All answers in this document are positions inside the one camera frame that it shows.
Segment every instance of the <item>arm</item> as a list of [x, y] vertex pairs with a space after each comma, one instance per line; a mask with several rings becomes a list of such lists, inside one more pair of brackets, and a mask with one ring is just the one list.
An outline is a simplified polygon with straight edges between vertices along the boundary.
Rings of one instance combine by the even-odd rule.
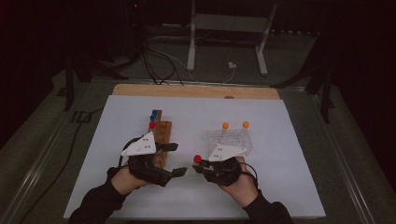
[[104, 185], [91, 189], [73, 212], [68, 223], [105, 223], [115, 210], [122, 208], [125, 198], [136, 188], [148, 182], [135, 178], [128, 167], [110, 168]]
[[[241, 163], [242, 171], [248, 172], [245, 164]], [[282, 203], [269, 203], [262, 191], [256, 189], [252, 177], [240, 175], [238, 180], [229, 187], [220, 186], [239, 203], [254, 224], [290, 224], [293, 223], [288, 210]]]

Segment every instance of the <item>white triangular marker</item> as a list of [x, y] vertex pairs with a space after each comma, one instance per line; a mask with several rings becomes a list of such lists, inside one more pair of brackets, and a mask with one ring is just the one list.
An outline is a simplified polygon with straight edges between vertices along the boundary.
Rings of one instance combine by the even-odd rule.
[[218, 145], [209, 157], [209, 161], [226, 161], [231, 157], [239, 156], [246, 152], [245, 148]]
[[125, 148], [125, 150], [121, 152], [121, 156], [148, 155], [156, 152], [157, 148], [155, 147], [154, 134], [153, 132], [149, 132]]

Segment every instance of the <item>red ball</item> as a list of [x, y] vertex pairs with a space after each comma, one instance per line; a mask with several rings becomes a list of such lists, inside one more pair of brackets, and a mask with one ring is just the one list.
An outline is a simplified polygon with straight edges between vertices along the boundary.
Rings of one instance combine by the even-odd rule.
[[201, 160], [202, 160], [202, 157], [201, 157], [200, 155], [195, 155], [195, 156], [194, 156], [194, 162], [195, 162], [195, 163], [200, 163]]
[[148, 126], [150, 129], [155, 129], [155, 122], [150, 122]]

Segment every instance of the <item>dark background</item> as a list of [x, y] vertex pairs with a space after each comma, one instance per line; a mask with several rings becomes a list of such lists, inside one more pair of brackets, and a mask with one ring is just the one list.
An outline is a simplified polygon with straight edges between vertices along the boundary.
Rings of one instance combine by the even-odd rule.
[[[50, 79], [64, 69], [66, 39], [96, 59], [111, 61], [113, 56], [125, 53], [123, 46], [117, 45], [120, 41], [115, 36], [139, 39], [134, 32], [119, 29], [124, 27], [126, 12], [122, 6], [126, 6], [125, 3], [132, 4], [127, 7], [133, 16], [130, 16], [132, 23], [138, 22], [139, 16], [151, 25], [190, 22], [191, 5], [185, 0], [140, 1], [143, 13], [140, 15], [133, 10], [134, 1], [98, 0], [97, 5], [93, 0], [81, 2], [0, 2], [0, 147], [52, 90]], [[254, 2], [269, 4], [268, 1]], [[222, 8], [228, 13], [246, 13], [241, 7]], [[251, 15], [268, 13], [257, 9], [260, 7], [254, 8], [255, 11], [249, 12]], [[197, 9], [213, 10], [208, 2], [198, 4]], [[394, 189], [395, 11], [394, 1], [285, 0], [279, 2], [272, 27], [277, 34], [292, 31], [318, 36], [307, 64], [315, 64], [317, 59], [334, 64], [332, 83], [340, 88]], [[131, 43], [126, 51], [134, 50], [135, 45]]]

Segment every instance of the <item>floor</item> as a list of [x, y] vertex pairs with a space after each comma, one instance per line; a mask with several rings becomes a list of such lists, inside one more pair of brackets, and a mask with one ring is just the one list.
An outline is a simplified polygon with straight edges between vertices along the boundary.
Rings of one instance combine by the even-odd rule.
[[[148, 50], [148, 60], [139, 60], [121, 71], [125, 83], [152, 83], [146, 69], [153, 68], [157, 80], [178, 71], [163, 84], [260, 86], [281, 82], [298, 74], [315, 43], [309, 35], [270, 34], [264, 50], [269, 74], [261, 76], [254, 54], [256, 36], [242, 38], [203, 33], [196, 52], [193, 72], [185, 69], [189, 40], [168, 33], [152, 36], [149, 47], [172, 57], [171, 63]], [[235, 69], [228, 63], [236, 64]], [[100, 111], [89, 123], [71, 122], [76, 111], [94, 111], [119, 80], [97, 71], [91, 83], [77, 83], [76, 101], [64, 112], [65, 99], [57, 96], [64, 87], [64, 72], [54, 77], [55, 89], [0, 151], [0, 211], [2, 219], [15, 223], [66, 223], [64, 209], [89, 148]], [[380, 172], [358, 125], [349, 113], [339, 91], [332, 87], [330, 124], [318, 114], [320, 95], [307, 95], [307, 78], [278, 90], [290, 112], [306, 161], [318, 186], [327, 216], [318, 219], [295, 218], [295, 223], [391, 223], [396, 220], [396, 196]], [[37, 157], [45, 158], [37, 164]], [[35, 172], [35, 178], [26, 179]], [[60, 174], [56, 182], [52, 181]], [[35, 205], [35, 201], [44, 195]], [[110, 219], [107, 223], [126, 223]], [[130, 221], [129, 223], [232, 223], [230, 221]]]

